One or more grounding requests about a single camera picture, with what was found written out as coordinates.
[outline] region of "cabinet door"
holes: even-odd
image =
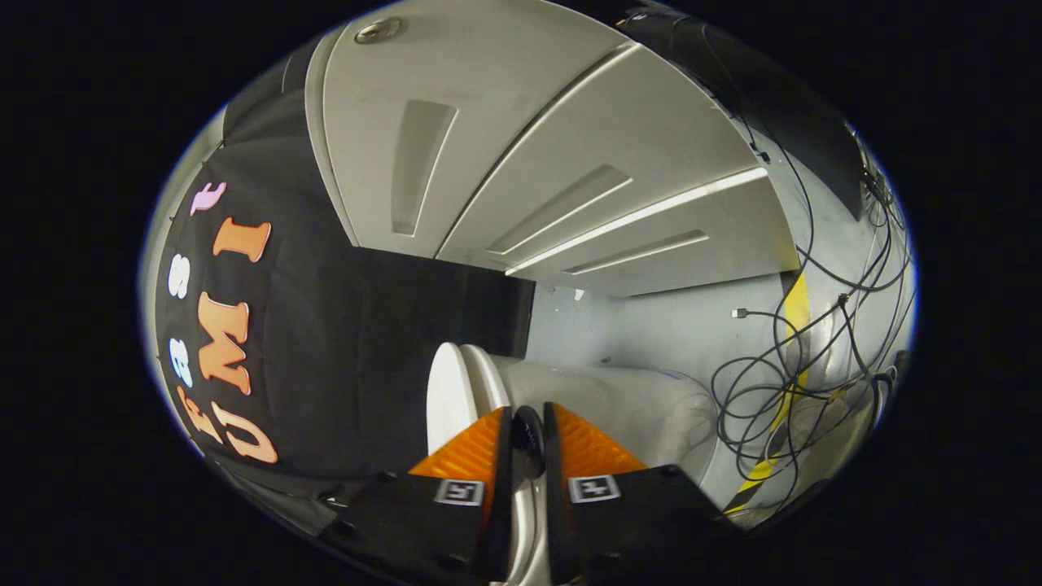
[[[402,27],[358,44],[389,17]],[[433,258],[522,128],[626,42],[548,2],[405,1],[350,23],[308,72],[308,122],[327,186],[359,246]]]
[[[630,295],[796,267],[777,195],[715,102],[640,45],[561,95],[439,259]]]

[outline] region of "pink letter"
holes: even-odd
[[[189,216],[194,216],[196,210],[209,210],[218,201],[221,200],[221,196],[224,195],[224,188],[228,187],[228,184],[221,181],[221,185],[217,186],[217,191],[209,191],[209,188],[214,187],[214,184],[206,184],[206,187],[202,188],[202,191],[196,194],[195,199],[192,200],[192,210],[189,211]]]

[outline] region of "orange letter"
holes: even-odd
[[[246,303],[225,306],[209,298],[205,291],[199,296],[199,323],[213,342],[199,349],[199,370],[207,381],[217,376],[225,383],[230,383],[243,392],[250,394],[250,373],[246,367],[231,369],[228,365],[246,360],[246,352],[237,346],[228,334],[235,337],[240,344],[246,343],[246,323],[249,320],[250,309]]]
[[[246,254],[251,263],[255,263],[260,260],[260,254],[264,254],[269,236],[271,236],[270,222],[262,222],[256,227],[241,226],[232,222],[231,218],[227,218],[217,231],[217,238],[214,239],[214,255],[217,257],[224,250],[231,250]]]
[[[268,439],[268,436],[266,436],[264,432],[260,431],[260,428],[257,428],[249,420],[243,419],[233,413],[224,411],[219,405],[217,405],[217,402],[210,401],[209,405],[214,408],[217,420],[220,421],[222,425],[227,426],[230,423],[233,428],[239,428],[244,432],[248,432],[253,436],[253,439],[256,440],[255,444],[245,442],[231,435],[231,432],[228,432],[228,443],[231,444],[231,447],[235,448],[235,451],[238,451],[240,456],[247,456],[262,462],[268,462],[269,464],[274,464],[278,461],[278,455],[275,454],[275,446],[271,444],[271,440]]]
[[[184,389],[180,385],[177,385],[177,396],[181,397],[181,405],[184,406],[184,411],[189,414],[189,419],[192,420],[192,424],[196,426],[197,430],[204,434],[214,436],[217,443],[224,443],[221,436],[217,433],[217,428],[214,423],[209,421],[209,417],[205,413],[199,411],[199,407],[196,406],[195,401],[184,396]]]

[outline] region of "black cloth backdrop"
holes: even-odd
[[[204,451],[246,465],[239,477],[249,477],[251,466],[286,478],[337,479],[407,469],[426,456],[426,380],[439,344],[474,343],[521,357],[526,340],[532,283],[351,246],[315,162],[303,74],[287,69],[304,63],[314,45],[228,104],[223,147],[205,162],[172,220],[156,288],[164,376],[179,412],[177,385],[218,428],[210,401],[255,423],[275,446],[275,464],[245,459],[189,423]],[[190,216],[195,193],[222,181],[218,203]],[[228,217],[247,226],[271,222],[258,262],[230,251],[214,257],[214,239]],[[183,299],[167,287],[174,254],[191,262]],[[199,348],[210,343],[197,318],[203,291],[220,303],[249,306],[248,338],[239,344],[246,359],[231,365],[249,371],[248,396],[199,371]],[[191,388],[171,365],[171,338],[189,348]]]

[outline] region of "toilet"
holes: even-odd
[[[717,408],[704,387],[667,370],[554,366],[446,342],[427,380],[427,454],[500,407],[543,412],[554,401],[648,467],[678,465],[696,484],[716,445]],[[546,586],[544,473],[514,493],[508,586]]]

